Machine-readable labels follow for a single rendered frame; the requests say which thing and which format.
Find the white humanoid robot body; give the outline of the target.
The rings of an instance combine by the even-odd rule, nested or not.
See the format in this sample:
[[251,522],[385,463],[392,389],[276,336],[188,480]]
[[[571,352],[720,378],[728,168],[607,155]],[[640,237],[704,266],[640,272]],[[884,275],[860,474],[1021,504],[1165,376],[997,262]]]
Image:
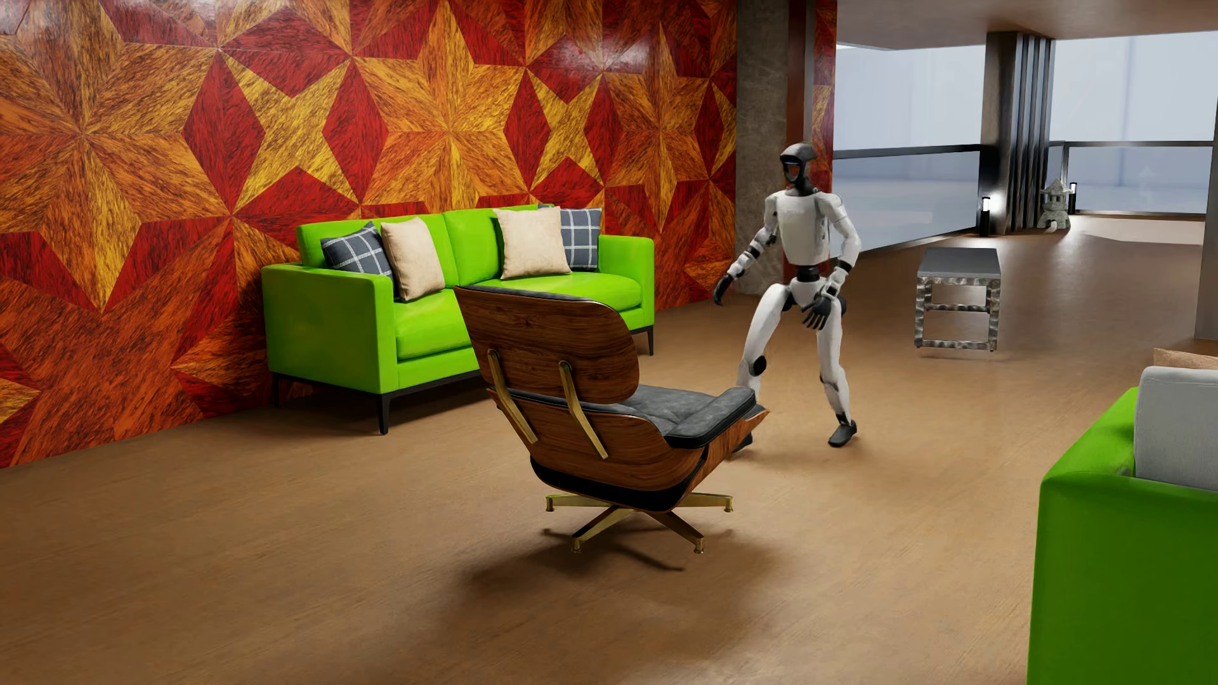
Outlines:
[[[818,294],[829,294],[829,274],[837,266],[843,238],[822,215],[822,190],[814,186],[808,165],[816,157],[811,145],[799,143],[786,147],[780,156],[788,188],[778,197],[778,234],[784,258],[797,266],[797,275],[787,284],[775,284],[762,295],[754,312],[737,374],[737,385],[759,390],[760,377],[766,369],[765,349],[775,332],[781,313],[811,303]],[[829,446],[847,445],[857,431],[849,410],[849,386],[840,366],[842,319],[847,301],[842,291],[829,321],[816,332],[820,382],[838,427],[829,438]]]

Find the grey metal side table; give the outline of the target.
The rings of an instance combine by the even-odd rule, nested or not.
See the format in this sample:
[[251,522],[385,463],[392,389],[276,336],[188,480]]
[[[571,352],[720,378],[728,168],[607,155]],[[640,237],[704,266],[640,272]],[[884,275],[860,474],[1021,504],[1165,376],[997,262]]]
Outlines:
[[[935,303],[933,289],[942,286],[984,288],[984,303]],[[998,350],[1001,267],[993,247],[929,246],[916,274],[916,349]],[[987,340],[927,339],[924,314],[931,311],[988,314]]]

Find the grey plaid cushion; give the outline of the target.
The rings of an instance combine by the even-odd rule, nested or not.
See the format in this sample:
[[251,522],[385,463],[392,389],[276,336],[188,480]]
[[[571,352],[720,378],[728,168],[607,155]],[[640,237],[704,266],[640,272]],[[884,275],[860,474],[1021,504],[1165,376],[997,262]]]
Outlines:
[[392,277],[392,267],[371,221],[353,233],[322,239],[319,244],[330,271]]
[[571,271],[598,271],[600,208],[559,208],[560,234]]

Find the beige cushion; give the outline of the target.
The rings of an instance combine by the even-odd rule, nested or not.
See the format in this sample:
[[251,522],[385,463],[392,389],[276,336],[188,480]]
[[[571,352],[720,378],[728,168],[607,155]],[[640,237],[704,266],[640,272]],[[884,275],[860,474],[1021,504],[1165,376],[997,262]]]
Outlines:
[[495,208],[503,238],[502,279],[569,274],[560,208]]
[[400,222],[382,221],[382,246],[397,280],[400,300],[425,297],[446,286],[442,266],[428,224],[420,217]]

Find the small stone lantern statue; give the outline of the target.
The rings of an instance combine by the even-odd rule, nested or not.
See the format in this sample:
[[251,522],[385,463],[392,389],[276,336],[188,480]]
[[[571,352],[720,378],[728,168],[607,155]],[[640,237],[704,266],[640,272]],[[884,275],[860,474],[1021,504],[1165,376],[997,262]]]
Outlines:
[[1040,210],[1035,227],[1045,232],[1069,229],[1069,197],[1073,193],[1062,183],[1061,178],[1055,178],[1051,183],[1039,190],[1043,210]]

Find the bright green sofa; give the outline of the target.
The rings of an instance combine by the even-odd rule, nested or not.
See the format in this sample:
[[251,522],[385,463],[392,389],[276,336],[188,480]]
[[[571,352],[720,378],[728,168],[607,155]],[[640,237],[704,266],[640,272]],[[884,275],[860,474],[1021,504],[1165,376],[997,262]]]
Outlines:
[[420,390],[463,382],[477,362],[456,301],[454,286],[491,285],[570,294],[620,312],[653,346],[655,244],[650,238],[600,233],[592,272],[502,277],[502,239],[491,208],[425,213],[442,271],[438,293],[404,303],[389,277],[333,271],[323,243],[382,219],[342,219],[297,225],[298,262],[262,268],[266,358],[272,397],[287,382],[346,388],[378,402],[379,429],[389,431],[390,402]]

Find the light grey cushion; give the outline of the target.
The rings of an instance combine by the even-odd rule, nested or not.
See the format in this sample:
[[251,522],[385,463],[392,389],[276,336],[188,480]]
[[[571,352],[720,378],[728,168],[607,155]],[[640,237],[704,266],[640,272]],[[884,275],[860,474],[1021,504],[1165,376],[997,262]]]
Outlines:
[[1218,371],[1144,369],[1134,460],[1136,478],[1218,491]]

